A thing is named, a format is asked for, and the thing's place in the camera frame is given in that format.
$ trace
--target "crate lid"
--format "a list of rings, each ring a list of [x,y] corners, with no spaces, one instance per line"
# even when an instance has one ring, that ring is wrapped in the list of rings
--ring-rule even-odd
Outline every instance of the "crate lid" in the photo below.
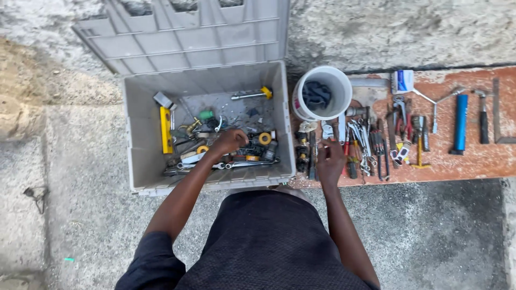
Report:
[[[198,0],[197,11],[176,12],[170,0],[152,0],[151,15],[130,16],[117,0],[105,0],[106,19],[72,26],[113,72],[155,74],[282,59],[289,0],[244,0],[221,7]]]

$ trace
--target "gray plastic storage crate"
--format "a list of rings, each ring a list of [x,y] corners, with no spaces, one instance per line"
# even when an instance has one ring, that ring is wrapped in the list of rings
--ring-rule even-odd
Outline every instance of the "gray plastic storage crate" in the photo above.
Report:
[[[131,17],[117,1],[105,1],[108,18],[79,21],[73,29],[114,73],[125,76],[123,99],[130,186],[141,195],[166,195],[181,176],[164,177],[159,105],[161,91],[183,98],[194,114],[213,107],[217,115],[245,118],[258,107],[279,143],[274,165],[215,170],[204,189],[274,185],[295,175],[288,116],[285,64],[289,1],[247,0],[221,8],[199,0],[198,11],[175,12],[168,0],[152,1],[152,15]],[[232,101],[237,91],[272,88],[272,100]],[[192,123],[180,107],[176,128]]]

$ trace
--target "blue and white box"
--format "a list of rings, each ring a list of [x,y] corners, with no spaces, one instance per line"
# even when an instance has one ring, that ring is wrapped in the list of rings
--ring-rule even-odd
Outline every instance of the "blue and white box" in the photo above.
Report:
[[[391,75],[391,93],[402,94],[414,90],[414,71],[395,71]]]

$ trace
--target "dark cloth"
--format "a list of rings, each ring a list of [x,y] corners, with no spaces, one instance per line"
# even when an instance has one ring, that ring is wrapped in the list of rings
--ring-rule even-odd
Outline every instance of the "dark cloth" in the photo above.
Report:
[[[341,264],[317,210],[278,191],[227,197],[200,259],[186,272],[172,239],[153,232],[140,241],[115,289],[375,290]]]

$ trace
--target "white bucket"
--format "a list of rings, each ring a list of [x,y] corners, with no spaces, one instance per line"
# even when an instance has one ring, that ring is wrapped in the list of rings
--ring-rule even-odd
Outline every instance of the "white bucket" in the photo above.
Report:
[[[310,111],[303,101],[304,83],[315,80],[328,86],[331,100],[326,109]],[[292,93],[292,108],[296,116],[305,121],[331,120],[342,114],[351,103],[353,90],[348,77],[339,69],[331,66],[320,66],[309,70],[297,82]]]

